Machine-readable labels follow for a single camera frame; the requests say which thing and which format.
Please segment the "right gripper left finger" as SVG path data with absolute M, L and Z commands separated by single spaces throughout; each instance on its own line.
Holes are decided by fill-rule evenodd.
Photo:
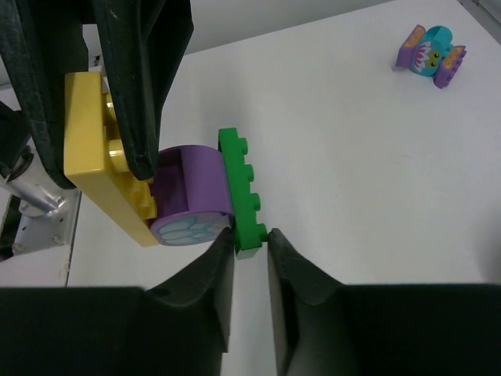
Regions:
M 149 290 L 1 291 L 4 375 L 218 375 L 229 345 L 234 235 Z

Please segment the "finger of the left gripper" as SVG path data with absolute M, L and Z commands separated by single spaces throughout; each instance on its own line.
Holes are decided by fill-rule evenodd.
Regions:
M 88 69 L 82 22 L 71 1 L 3 1 L 1 58 L 42 166 L 60 188 L 63 172 L 65 76 Z
M 157 171 L 161 113 L 193 34 L 189 1 L 94 1 L 108 84 L 129 170 Z

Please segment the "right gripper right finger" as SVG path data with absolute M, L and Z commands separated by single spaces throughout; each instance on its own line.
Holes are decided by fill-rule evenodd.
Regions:
M 497 375 L 497 284 L 343 284 L 268 238 L 280 375 Z

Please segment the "green lego plate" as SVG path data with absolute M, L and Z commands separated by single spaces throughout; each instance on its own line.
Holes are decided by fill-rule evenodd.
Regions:
M 261 199 L 251 190 L 254 168 L 246 162 L 248 142 L 236 128 L 222 128 L 218 131 L 218 150 L 223 157 L 234 212 L 236 257 L 250 259 L 267 241 L 268 230 L 258 221 Z

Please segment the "long yellow lego plate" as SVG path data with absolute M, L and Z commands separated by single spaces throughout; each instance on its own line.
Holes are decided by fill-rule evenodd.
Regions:
M 132 174 L 111 94 L 97 71 L 65 77 L 64 175 L 143 247 L 158 245 L 149 221 L 157 216 L 152 180 Z

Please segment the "purple yellow green lego cluster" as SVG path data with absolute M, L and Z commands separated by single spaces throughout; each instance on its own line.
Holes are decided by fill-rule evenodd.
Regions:
M 183 145 L 162 150 L 150 191 L 157 206 L 150 230 L 164 246 L 210 242 L 232 225 L 224 161 L 215 148 Z

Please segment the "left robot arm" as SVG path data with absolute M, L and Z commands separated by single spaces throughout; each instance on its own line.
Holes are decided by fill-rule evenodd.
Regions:
M 1 61 L 20 105 L 1 107 L 1 177 L 21 177 L 35 157 L 50 182 L 63 173 L 64 81 L 106 75 L 134 177 L 157 171 L 161 113 L 193 34 L 188 1 L 4 1 Z

